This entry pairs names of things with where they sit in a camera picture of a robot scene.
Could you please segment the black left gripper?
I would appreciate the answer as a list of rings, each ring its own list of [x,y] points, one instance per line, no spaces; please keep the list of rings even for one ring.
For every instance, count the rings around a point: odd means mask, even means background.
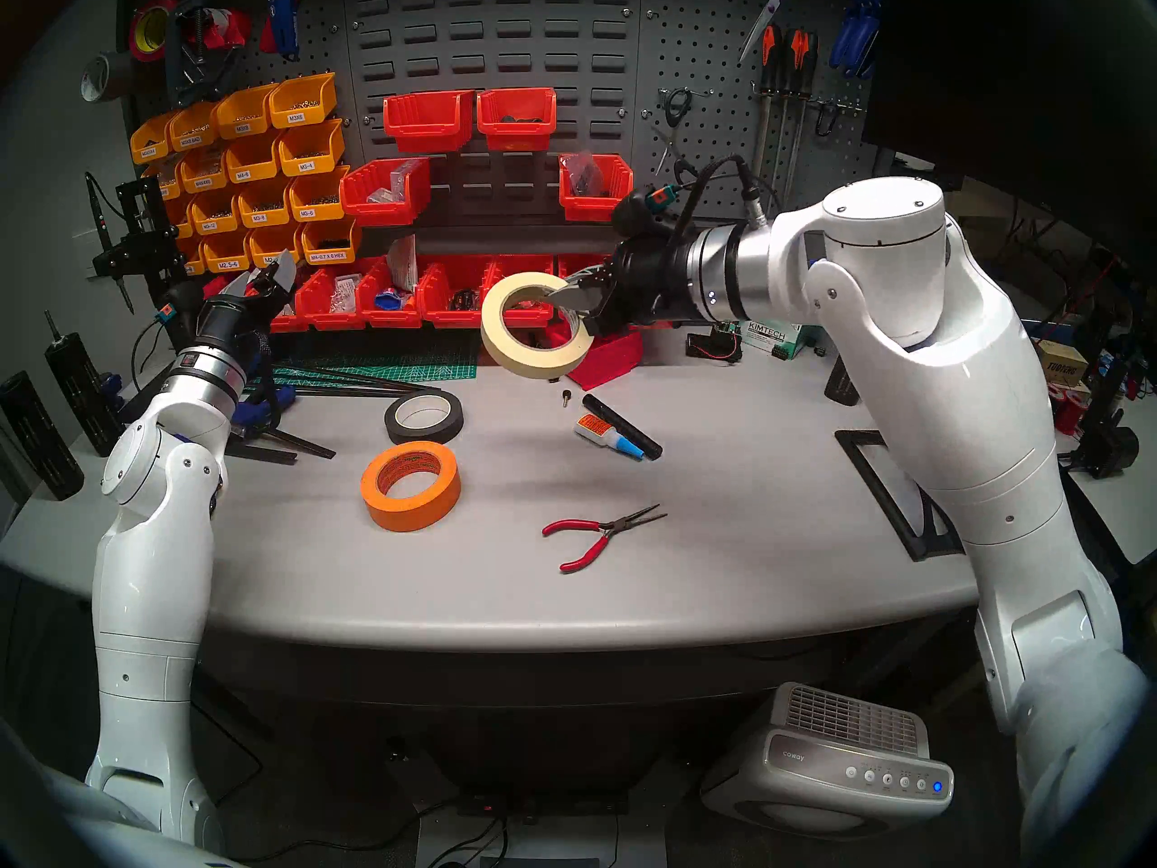
[[[297,278],[297,262],[292,250],[282,250],[261,271],[239,273],[220,294],[206,300],[197,321],[194,345],[211,347],[227,355],[271,355],[268,333],[272,303],[287,304]]]

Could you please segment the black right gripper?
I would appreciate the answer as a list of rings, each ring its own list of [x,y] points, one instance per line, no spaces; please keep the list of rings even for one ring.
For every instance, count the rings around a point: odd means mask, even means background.
[[[701,312],[688,288],[691,240],[671,249],[668,240],[665,234],[648,234],[616,247],[607,263],[614,275],[607,300],[605,280],[598,274],[573,274],[552,297],[562,297],[562,310],[575,314],[588,329],[699,323]]]

